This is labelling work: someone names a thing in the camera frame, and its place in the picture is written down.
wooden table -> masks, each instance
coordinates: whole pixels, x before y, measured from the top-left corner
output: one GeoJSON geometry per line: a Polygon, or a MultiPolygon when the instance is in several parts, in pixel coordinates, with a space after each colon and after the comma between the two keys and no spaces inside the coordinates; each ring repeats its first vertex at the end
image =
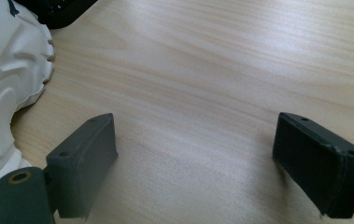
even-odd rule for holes
{"type": "Polygon", "coordinates": [[[52,34],[53,77],[12,131],[43,168],[114,114],[120,156],[87,223],[354,223],[320,217],[272,160],[281,111],[354,144],[354,1],[99,0],[52,34]]]}

black plastic bracket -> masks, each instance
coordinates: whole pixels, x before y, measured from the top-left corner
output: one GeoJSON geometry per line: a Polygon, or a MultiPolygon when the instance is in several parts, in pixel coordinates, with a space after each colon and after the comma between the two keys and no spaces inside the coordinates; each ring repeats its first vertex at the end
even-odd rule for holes
{"type": "Polygon", "coordinates": [[[87,217],[117,157],[112,114],[86,121],[51,151],[43,171],[28,167],[0,179],[0,223],[53,224],[56,210],[87,217]]]}
{"type": "Polygon", "coordinates": [[[273,158],[322,215],[354,214],[354,145],[316,122],[280,113],[273,158]]]}
{"type": "Polygon", "coordinates": [[[15,0],[34,12],[49,29],[70,25],[97,0],[15,0]]]}

white molded part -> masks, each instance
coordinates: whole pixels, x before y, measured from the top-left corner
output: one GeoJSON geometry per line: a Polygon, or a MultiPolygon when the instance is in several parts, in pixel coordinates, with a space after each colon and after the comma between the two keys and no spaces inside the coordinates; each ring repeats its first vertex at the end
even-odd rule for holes
{"type": "Polygon", "coordinates": [[[10,130],[13,114],[36,102],[50,78],[54,55],[47,26],[35,14],[14,3],[20,12],[10,14],[8,2],[0,0],[0,178],[29,166],[14,146],[10,130]]]}

light wood surface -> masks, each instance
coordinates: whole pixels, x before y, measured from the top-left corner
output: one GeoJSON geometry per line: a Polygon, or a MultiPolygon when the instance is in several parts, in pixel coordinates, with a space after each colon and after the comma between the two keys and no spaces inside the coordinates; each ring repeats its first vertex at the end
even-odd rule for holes
{"type": "Polygon", "coordinates": [[[354,1],[99,0],[52,34],[53,77],[12,131],[43,168],[114,114],[120,156],[87,223],[354,223],[320,217],[272,160],[281,111],[354,144],[354,1]]]}

screw hole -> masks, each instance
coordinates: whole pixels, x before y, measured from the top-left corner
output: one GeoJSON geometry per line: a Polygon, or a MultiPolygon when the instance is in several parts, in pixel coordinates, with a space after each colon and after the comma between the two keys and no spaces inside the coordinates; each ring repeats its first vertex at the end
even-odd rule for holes
{"type": "Polygon", "coordinates": [[[354,151],[353,150],[349,150],[348,154],[351,155],[351,156],[354,156],[354,151]]]}
{"type": "Polygon", "coordinates": [[[31,176],[32,176],[32,173],[29,171],[20,172],[20,173],[17,173],[15,175],[11,176],[8,179],[8,182],[10,184],[20,184],[20,183],[26,181],[27,179],[31,178],[31,176]]]}
{"type": "Polygon", "coordinates": [[[68,152],[61,152],[61,153],[59,154],[59,156],[61,156],[61,157],[66,157],[66,156],[68,156],[68,155],[69,155],[68,152]]]}

